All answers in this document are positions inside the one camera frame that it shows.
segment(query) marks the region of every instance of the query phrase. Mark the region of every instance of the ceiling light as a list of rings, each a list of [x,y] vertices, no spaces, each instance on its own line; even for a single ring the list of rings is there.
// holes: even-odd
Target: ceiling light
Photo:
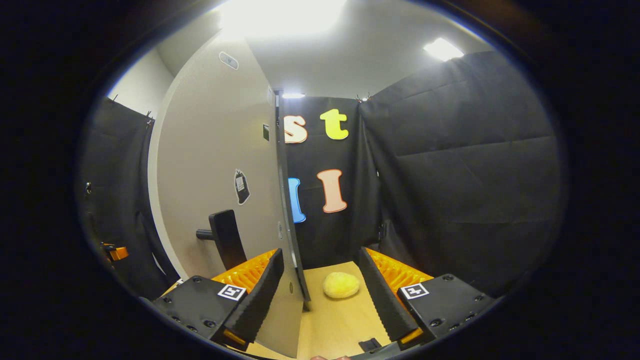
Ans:
[[[434,42],[425,45],[423,49],[426,50],[429,55],[442,61],[460,58],[464,55],[462,51],[443,38],[438,38]]]
[[[295,93],[289,93],[289,92],[282,94],[282,97],[284,99],[299,99],[304,96],[305,94],[295,94]]]
[[[215,10],[220,12],[221,28],[232,28],[245,37],[307,35],[331,28],[345,1],[230,0]]]

